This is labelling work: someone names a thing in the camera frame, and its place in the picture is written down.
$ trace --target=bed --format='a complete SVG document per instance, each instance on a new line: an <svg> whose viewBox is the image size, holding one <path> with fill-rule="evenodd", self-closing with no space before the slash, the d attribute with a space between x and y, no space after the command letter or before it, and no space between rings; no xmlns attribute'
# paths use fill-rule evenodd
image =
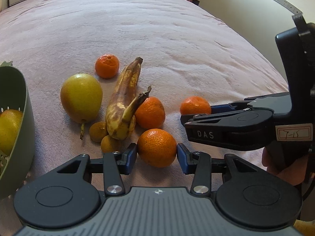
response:
<svg viewBox="0 0 315 236"><path fill-rule="evenodd" d="M71 75L94 75L103 88L98 120L104 118L116 81L95 74L95 61L104 53L120 59L120 72L135 57L144 59L138 92L152 85L151 96L165 107L163 129L178 143L216 158L235 153L262 167L262 150L236 152L190 143L180 124L179 106L188 96L216 105L287 91L274 67L223 21L186 0L27 0L0 13L0 60L13 60L26 77L34 112L36 154L26 182L79 154L101 157L100 145L88 134L80 141L80 126L65 114L59 91ZM137 127L124 146L142 132ZM123 180L127 189L189 187L192 176L182 174L177 160L157 169L138 158ZM213 189L221 183L220 175L214 175ZM101 190L102 176L94 175L92 184ZM0 201L1 236L21 227L12 202L12 196Z"/></svg>

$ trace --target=pear in green basket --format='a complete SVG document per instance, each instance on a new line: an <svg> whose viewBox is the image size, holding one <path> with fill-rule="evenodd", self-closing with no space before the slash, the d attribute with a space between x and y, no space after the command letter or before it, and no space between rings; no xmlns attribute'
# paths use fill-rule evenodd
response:
<svg viewBox="0 0 315 236"><path fill-rule="evenodd" d="M0 150L10 155L22 122L23 113L8 109L0 114Z"/></svg>
<svg viewBox="0 0 315 236"><path fill-rule="evenodd" d="M102 104L103 90L100 83L92 75L73 75L63 83L60 99L69 117L81 124L82 140L84 124L96 119Z"/></svg>

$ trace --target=white sticker with red border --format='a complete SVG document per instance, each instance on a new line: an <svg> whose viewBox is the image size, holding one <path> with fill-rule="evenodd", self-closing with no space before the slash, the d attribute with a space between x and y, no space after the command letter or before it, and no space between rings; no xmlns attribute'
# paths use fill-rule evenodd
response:
<svg viewBox="0 0 315 236"><path fill-rule="evenodd" d="M313 124L293 124L276 126L277 141L312 141Z"/></svg>

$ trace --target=green plastic colander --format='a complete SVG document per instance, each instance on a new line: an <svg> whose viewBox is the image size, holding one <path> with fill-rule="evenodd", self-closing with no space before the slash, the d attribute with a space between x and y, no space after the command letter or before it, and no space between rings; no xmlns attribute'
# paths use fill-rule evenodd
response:
<svg viewBox="0 0 315 236"><path fill-rule="evenodd" d="M35 125L23 74L11 62L0 65L0 109L23 112L22 123L10 156L0 150L0 199L15 193L29 172L35 152Z"/></svg>

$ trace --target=ripe banana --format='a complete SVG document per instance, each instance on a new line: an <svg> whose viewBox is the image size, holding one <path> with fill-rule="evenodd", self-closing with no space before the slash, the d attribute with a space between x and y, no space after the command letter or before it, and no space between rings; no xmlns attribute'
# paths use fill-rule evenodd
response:
<svg viewBox="0 0 315 236"><path fill-rule="evenodd" d="M107 131L112 138L124 140L129 136L135 125L134 113L149 97L151 86L136 96L142 61L142 58L137 57L126 66L114 88L105 116Z"/></svg>

